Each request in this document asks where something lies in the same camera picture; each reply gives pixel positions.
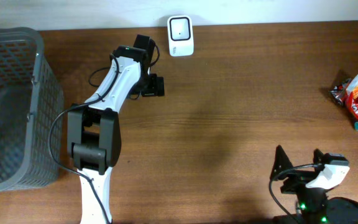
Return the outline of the black red snack packet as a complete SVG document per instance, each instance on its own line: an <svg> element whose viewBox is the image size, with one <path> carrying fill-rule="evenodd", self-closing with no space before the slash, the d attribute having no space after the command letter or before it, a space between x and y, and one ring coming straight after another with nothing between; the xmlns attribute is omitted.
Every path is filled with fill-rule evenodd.
<svg viewBox="0 0 358 224"><path fill-rule="evenodd" d="M348 78L344 80L341 84L335 86L332 90L330 90L330 94L334 99L334 102L340 106L344 106L344 102L347 98L346 96L346 88L348 84L350 84L351 79Z"/></svg>

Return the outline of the small orange box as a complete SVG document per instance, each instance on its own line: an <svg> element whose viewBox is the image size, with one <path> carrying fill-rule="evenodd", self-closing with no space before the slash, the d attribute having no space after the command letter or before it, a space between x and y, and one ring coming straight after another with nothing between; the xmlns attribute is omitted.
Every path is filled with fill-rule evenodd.
<svg viewBox="0 0 358 224"><path fill-rule="evenodd" d="M358 98L358 74L346 86L345 91L347 96L352 95L353 99Z"/></svg>

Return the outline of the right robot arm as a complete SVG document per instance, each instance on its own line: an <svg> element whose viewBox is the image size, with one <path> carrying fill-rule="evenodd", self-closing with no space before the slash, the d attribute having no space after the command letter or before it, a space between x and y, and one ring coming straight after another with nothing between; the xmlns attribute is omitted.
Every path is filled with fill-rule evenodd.
<svg viewBox="0 0 358 224"><path fill-rule="evenodd" d="M268 190L273 201L285 212L274 223L358 224L358 202L345 197L329 198L327 193L345 179L349 161L342 154L313 151L310 164L294 166L281 145L275 150ZM272 185L282 181L282 194L296 195L296 213L290 213L278 200Z"/></svg>

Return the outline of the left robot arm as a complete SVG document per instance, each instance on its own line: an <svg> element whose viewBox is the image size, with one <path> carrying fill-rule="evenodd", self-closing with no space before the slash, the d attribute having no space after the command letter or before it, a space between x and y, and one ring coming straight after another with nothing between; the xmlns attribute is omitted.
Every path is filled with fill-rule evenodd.
<svg viewBox="0 0 358 224"><path fill-rule="evenodd" d="M133 46L120 45L97 90L68 110L67 151L80 177L82 223L112 223L110 180L122 146L119 111L126 99L164 96L163 77L150 71L157 53L146 35L137 35Z"/></svg>

